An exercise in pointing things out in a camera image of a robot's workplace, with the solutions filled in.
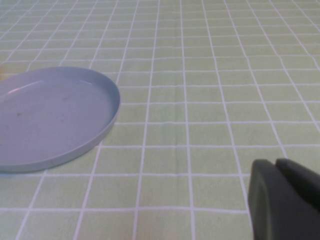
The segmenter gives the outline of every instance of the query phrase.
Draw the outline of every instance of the plate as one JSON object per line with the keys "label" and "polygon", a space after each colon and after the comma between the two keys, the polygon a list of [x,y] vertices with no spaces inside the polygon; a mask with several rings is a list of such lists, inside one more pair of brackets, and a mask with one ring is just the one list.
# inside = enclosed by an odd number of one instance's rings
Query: plate
{"label": "plate", "polygon": [[49,67],[0,82],[0,172],[33,172],[71,161],[99,144],[121,104],[105,75]]}

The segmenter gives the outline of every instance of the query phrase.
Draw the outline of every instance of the black plastic object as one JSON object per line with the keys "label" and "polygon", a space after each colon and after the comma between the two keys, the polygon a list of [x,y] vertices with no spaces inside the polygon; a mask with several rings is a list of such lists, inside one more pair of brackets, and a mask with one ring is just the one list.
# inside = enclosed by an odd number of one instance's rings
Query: black plastic object
{"label": "black plastic object", "polygon": [[320,175],[289,160],[252,164],[254,240],[320,240]]}

